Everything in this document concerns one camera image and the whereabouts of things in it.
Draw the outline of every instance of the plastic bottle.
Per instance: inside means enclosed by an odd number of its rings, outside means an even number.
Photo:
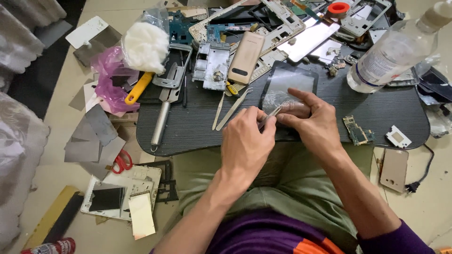
[[[347,74],[349,86],[374,93],[438,47],[438,31],[452,21],[452,0],[438,2],[419,19],[392,25]]]

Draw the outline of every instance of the person's right hand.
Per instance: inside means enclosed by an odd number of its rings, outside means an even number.
[[[341,150],[334,106],[313,93],[295,88],[289,88],[287,91],[310,106],[312,116],[308,119],[300,119],[292,114],[280,113],[276,115],[278,122],[296,129],[306,148],[321,160],[328,159],[331,152]]]

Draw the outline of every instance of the bottle cap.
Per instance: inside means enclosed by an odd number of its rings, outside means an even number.
[[[433,30],[439,31],[452,21],[452,0],[436,3],[422,15],[421,21]]]

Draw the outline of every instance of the screwdriver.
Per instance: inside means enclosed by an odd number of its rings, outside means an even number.
[[[235,89],[235,87],[232,86],[229,83],[229,81],[226,81],[226,88],[229,90],[229,92],[232,94],[232,96],[234,96],[236,98],[240,98],[239,91],[237,91],[237,89]]]

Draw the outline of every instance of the hand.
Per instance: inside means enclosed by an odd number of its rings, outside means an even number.
[[[264,132],[256,120],[265,117],[257,107],[242,109],[223,130],[221,179],[229,181],[242,195],[254,181],[275,146],[276,118],[270,117]]]
[[[327,160],[331,152],[341,150],[336,109],[313,93],[294,88],[287,91],[310,106],[312,116],[300,119],[292,114],[280,113],[277,115],[278,121],[296,129],[306,148],[321,160]]]

